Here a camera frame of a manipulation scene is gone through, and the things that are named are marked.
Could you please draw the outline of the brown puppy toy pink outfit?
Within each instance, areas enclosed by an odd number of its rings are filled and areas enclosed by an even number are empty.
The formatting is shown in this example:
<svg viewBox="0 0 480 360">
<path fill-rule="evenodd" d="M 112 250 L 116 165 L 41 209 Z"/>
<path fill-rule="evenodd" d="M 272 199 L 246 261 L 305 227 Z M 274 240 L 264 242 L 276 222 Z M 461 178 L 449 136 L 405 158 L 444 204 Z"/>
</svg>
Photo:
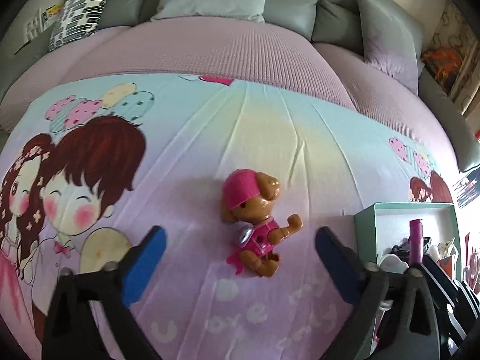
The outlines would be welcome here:
<svg viewBox="0 0 480 360">
<path fill-rule="evenodd" d="M 272 209 L 280 192 L 277 178 L 250 168 L 237 169 L 225 179 L 220 217 L 224 223 L 240 226 L 226 258 L 237 275 L 248 270 L 258 277 L 274 276 L 281 261 L 274 248 L 304 226 L 298 214 L 291 214 L 285 227 L 274 219 Z"/>
</svg>

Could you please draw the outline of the pink kids smartwatch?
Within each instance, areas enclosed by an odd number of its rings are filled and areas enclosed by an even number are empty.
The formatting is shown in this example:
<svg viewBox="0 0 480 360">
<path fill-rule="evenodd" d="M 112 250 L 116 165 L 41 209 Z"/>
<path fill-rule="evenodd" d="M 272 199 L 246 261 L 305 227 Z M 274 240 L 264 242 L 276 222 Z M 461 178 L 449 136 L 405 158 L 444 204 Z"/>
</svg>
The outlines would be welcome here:
<svg viewBox="0 0 480 360">
<path fill-rule="evenodd" d="M 409 222 L 410 228 L 410 251 L 408 257 L 408 265 L 412 267 L 413 265 L 422 263 L 423 254 L 424 254 L 424 239 L 423 239 L 423 223 L 422 219 L 414 219 Z"/>
</svg>

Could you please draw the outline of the white round wrist device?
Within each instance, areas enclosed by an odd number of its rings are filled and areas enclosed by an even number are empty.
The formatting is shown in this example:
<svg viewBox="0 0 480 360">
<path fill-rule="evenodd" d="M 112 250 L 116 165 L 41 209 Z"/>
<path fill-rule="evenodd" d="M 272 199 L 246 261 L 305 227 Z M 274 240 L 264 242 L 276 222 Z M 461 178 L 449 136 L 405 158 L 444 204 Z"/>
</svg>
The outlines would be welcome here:
<svg viewBox="0 0 480 360">
<path fill-rule="evenodd" d="M 378 266 L 381 271 L 393 274 L 403 274 L 408 270 L 408 264 L 393 253 L 383 255 Z"/>
</svg>

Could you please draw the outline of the teal rimmed white tray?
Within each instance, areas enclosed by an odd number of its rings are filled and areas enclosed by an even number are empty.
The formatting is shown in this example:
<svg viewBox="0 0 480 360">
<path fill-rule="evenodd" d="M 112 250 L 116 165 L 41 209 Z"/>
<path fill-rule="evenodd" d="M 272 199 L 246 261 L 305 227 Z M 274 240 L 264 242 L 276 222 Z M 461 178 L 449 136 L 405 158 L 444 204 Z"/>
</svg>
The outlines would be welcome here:
<svg viewBox="0 0 480 360">
<path fill-rule="evenodd" d="M 409 223 L 421 219 L 423 235 L 430 245 L 451 242 L 448 249 L 448 275 L 461 279 L 463 265 L 461 237 L 455 207 L 451 203 L 378 202 L 354 215 L 357 251 L 364 261 L 380 263 L 396 245 L 402 245 L 410 236 Z"/>
</svg>

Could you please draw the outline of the orange blue toy case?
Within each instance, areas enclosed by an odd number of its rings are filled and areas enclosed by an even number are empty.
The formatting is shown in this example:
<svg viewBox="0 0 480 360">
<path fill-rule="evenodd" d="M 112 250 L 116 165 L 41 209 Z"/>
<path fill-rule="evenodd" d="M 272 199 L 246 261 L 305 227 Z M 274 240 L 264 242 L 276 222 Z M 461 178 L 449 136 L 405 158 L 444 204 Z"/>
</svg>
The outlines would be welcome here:
<svg viewBox="0 0 480 360">
<path fill-rule="evenodd" d="M 456 278 L 456 265 L 460 257 L 455 240 L 455 238 L 451 238 L 449 241 L 440 242 L 437 245 L 439 256 L 437 263 L 451 279 Z"/>
</svg>

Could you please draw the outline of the black toy car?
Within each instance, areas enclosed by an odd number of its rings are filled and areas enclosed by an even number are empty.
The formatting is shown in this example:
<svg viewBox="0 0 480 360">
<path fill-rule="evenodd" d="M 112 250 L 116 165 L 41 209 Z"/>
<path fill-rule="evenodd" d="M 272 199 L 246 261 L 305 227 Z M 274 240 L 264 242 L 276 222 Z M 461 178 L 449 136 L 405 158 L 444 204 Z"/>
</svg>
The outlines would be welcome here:
<svg viewBox="0 0 480 360">
<path fill-rule="evenodd" d="M 429 248 L 431 247 L 431 238 L 428 236 L 423 237 L 423 254 L 427 254 Z M 410 239 L 407 239 L 401 245 L 394 245 L 391 248 L 391 253 L 396 255 L 401 261 L 407 262 L 410 255 Z"/>
</svg>

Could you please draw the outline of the cartoon printed tablecloth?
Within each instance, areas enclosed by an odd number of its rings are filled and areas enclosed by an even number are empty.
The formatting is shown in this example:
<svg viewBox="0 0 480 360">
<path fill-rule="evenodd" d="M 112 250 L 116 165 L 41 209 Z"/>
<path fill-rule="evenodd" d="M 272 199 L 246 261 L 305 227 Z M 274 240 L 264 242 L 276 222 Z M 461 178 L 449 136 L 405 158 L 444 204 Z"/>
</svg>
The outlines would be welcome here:
<svg viewBox="0 0 480 360">
<path fill-rule="evenodd" d="M 277 274 L 228 264 L 226 179 L 279 180 L 272 217 L 304 226 L 276 247 Z M 244 80 L 105 76 L 34 100 L 1 153 L 1 318 L 31 359 L 59 273 L 99 270 L 151 227 L 167 249 L 132 307 L 164 359 L 317 359 L 350 309 L 314 249 L 327 225 L 354 245 L 374 203 L 445 202 L 452 145 L 417 98 L 385 122 L 316 97 Z"/>
</svg>

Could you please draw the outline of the orange red decoration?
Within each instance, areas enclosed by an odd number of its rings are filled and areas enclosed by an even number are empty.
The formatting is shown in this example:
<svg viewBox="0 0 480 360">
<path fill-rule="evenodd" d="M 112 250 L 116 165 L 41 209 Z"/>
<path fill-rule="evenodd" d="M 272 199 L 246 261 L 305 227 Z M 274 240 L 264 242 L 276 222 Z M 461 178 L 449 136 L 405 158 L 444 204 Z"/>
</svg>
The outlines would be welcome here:
<svg viewBox="0 0 480 360">
<path fill-rule="evenodd" d="M 424 51 L 421 60 L 442 90 L 450 94 L 460 74 L 462 57 L 451 47 L 440 47 Z"/>
</svg>

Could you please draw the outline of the purple grey cushion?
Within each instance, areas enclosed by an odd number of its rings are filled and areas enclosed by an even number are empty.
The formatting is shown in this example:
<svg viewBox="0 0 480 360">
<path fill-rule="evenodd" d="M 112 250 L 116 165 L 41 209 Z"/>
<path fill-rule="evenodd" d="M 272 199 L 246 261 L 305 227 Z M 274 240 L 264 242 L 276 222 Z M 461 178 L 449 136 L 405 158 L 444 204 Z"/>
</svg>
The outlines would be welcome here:
<svg viewBox="0 0 480 360">
<path fill-rule="evenodd" d="M 418 93 L 424 25 L 383 0 L 356 0 L 365 62 Z"/>
</svg>

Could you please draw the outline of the pink sofa seat cover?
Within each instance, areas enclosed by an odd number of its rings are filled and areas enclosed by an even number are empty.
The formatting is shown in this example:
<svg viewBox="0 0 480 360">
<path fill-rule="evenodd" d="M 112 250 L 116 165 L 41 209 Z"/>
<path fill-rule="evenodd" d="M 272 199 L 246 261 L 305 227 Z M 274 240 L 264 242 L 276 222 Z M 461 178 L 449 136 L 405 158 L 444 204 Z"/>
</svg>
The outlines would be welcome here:
<svg viewBox="0 0 480 360">
<path fill-rule="evenodd" d="M 273 24 L 216 17 L 166 19 L 98 31 L 57 50 L 41 35 L 1 68 L 1 126 L 11 131 L 49 89 L 92 77 L 174 72 L 250 80 L 359 112 L 429 149 L 447 173 L 461 169 L 447 125 L 418 94 L 359 55 L 311 43 Z"/>
</svg>

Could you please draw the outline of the black white patterned cushion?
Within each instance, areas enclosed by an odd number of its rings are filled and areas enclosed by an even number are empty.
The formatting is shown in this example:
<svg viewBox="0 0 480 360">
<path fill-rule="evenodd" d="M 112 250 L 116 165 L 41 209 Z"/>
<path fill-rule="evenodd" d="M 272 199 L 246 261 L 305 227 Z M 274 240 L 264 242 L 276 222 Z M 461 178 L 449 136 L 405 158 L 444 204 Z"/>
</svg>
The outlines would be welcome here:
<svg viewBox="0 0 480 360">
<path fill-rule="evenodd" d="M 49 38 L 49 52 L 92 35 L 106 3 L 107 0 L 66 0 Z"/>
</svg>

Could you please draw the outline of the white papers beside sofa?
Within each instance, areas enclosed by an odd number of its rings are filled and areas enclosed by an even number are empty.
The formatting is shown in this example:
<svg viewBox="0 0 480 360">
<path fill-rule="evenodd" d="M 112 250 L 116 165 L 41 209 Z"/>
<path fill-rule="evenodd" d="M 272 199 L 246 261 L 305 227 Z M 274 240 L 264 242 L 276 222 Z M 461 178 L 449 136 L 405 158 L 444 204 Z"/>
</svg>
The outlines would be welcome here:
<svg viewBox="0 0 480 360">
<path fill-rule="evenodd" d="M 24 42 L 28 43 L 45 32 L 59 18 L 62 8 L 62 4 L 52 5 L 46 10 L 38 8 L 24 24 Z"/>
</svg>

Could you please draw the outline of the patterned beige curtain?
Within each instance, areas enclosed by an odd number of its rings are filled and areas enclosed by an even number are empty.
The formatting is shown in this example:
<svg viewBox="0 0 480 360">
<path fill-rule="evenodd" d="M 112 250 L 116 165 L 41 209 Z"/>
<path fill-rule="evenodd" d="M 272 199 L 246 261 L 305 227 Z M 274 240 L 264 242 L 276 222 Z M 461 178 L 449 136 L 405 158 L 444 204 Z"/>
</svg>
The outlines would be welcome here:
<svg viewBox="0 0 480 360">
<path fill-rule="evenodd" d="M 479 36 L 459 9 L 447 0 L 441 19 L 426 50 L 451 47 L 462 57 L 460 74 L 447 94 L 465 118 L 479 106 Z"/>
</svg>

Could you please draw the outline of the grey sofa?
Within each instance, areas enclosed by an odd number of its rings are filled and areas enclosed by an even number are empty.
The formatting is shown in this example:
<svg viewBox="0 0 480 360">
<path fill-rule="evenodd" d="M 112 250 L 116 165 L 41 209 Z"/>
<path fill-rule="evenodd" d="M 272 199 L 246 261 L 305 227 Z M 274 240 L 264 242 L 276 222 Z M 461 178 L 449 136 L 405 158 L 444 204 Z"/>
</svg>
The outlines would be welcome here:
<svg viewBox="0 0 480 360">
<path fill-rule="evenodd" d="M 393 0 L 373 0 L 394 16 L 412 35 L 416 52 L 423 57 L 423 25 Z M 106 0 L 99 29 L 134 27 L 149 21 L 160 0 Z M 314 43 L 329 43 L 363 53 L 360 12 L 356 0 L 265 0 L 264 20 L 289 29 Z M 21 49 L 1 73 L 1 127 L 11 131 L 41 90 L 30 90 L 26 97 L 15 95 L 12 86 L 49 51 L 51 31 L 47 29 Z"/>
</svg>

